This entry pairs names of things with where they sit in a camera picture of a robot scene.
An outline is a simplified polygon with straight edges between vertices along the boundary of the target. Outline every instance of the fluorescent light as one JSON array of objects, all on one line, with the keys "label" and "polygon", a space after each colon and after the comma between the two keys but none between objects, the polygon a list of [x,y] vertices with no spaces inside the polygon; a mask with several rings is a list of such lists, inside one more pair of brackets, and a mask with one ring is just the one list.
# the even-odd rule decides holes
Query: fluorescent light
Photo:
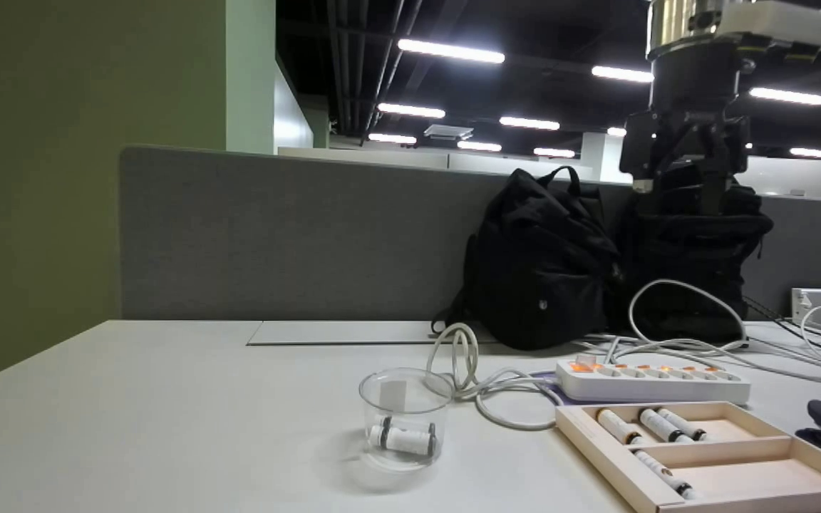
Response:
[{"label": "fluorescent light", "polygon": [[381,133],[381,132],[373,132],[370,139],[373,139],[373,143],[384,143],[384,146],[415,146],[415,136],[408,136],[408,133]]},{"label": "fluorescent light", "polygon": [[470,61],[470,62],[490,62],[490,66],[504,62],[501,52],[470,48],[470,46],[444,46],[444,43],[433,43],[433,41],[398,41],[398,48],[408,53],[433,53],[433,58],[448,58],[448,61]]},{"label": "fluorescent light", "polygon": [[571,149],[534,149],[535,157],[551,157],[551,159],[575,159],[575,150]]},{"label": "fluorescent light", "polygon": [[654,83],[656,73],[646,68],[615,68],[615,66],[594,66],[594,76],[599,81],[619,81],[619,83]]},{"label": "fluorescent light", "polygon": [[378,102],[378,112],[396,115],[396,116],[427,116],[427,120],[443,120],[443,108],[427,108],[427,105],[408,105],[408,102]]},{"label": "fluorescent light", "polygon": [[495,143],[482,143],[482,139],[460,139],[460,149],[461,149],[461,150],[487,150],[487,153],[498,153],[498,150],[501,150],[501,146],[495,146]]},{"label": "fluorescent light", "polygon": [[821,159],[821,149],[790,149],[793,157]]},{"label": "fluorescent light", "polygon": [[631,132],[625,126],[609,126],[608,136],[628,136]]},{"label": "fluorescent light", "polygon": [[785,88],[753,88],[749,96],[770,102],[821,105],[821,93],[785,92]]},{"label": "fluorescent light", "polygon": [[558,132],[555,120],[528,120],[528,116],[498,116],[498,126],[534,129],[534,132]]}]

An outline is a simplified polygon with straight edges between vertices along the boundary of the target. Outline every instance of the desk surface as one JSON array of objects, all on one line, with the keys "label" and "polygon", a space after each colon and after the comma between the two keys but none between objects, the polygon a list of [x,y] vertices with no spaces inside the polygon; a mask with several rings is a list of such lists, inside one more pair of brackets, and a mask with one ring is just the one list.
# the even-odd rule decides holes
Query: desk surface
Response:
[{"label": "desk surface", "polygon": [[[340,326],[327,343],[351,343],[351,330],[357,326]],[[106,321],[85,330],[0,374],[0,513],[625,511],[555,431],[501,431],[470,404],[448,411],[448,454],[430,477],[367,487],[347,470],[370,418],[357,385],[370,370],[418,367],[427,344],[410,344],[414,330],[427,327],[396,326],[396,344],[323,347],[244,344],[326,343],[320,326]],[[548,356],[484,356],[484,370],[551,364]],[[803,404],[821,385],[738,374],[755,385],[758,417],[785,431],[809,424]]]}]

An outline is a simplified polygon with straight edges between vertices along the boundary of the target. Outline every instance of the wooden tray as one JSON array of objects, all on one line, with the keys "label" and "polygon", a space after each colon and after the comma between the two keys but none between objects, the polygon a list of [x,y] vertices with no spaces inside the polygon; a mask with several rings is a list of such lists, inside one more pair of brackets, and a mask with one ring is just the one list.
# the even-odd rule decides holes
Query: wooden tray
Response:
[{"label": "wooden tray", "polygon": [[[599,423],[614,411],[625,423],[645,404],[562,408],[558,431],[588,462],[641,513],[668,511],[821,511],[821,450],[780,434],[753,414],[728,401],[668,404],[686,423],[706,428],[706,441],[693,445],[621,445]],[[634,448],[669,467],[693,484],[693,498],[679,497],[659,474],[645,467]]]}]

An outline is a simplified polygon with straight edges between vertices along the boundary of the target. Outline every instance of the gray cubicle partition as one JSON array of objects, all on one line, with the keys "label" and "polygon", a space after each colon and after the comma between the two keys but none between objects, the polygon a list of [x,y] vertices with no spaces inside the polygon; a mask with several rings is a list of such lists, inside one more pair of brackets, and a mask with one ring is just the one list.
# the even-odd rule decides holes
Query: gray cubicle partition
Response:
[{"label": "gray cubicle partition", "polygon": [[[133,149],[123,153],[132,319],[430,319],[501,176]],[[608,210],[619,185],[605,185]],[[746,266],[768,309],[821,286],[821,203],[770,199]]]}]

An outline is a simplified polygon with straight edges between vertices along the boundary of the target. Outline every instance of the power strip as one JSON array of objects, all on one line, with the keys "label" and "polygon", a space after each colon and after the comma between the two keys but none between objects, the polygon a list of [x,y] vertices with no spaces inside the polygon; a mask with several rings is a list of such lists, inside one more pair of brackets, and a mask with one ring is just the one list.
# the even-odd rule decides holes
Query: power strip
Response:
[{"label": "power strip", "polygon": [[555,377],[574,401],[749,401],[749,381],[718,364],[594,364],[555,363]]}]

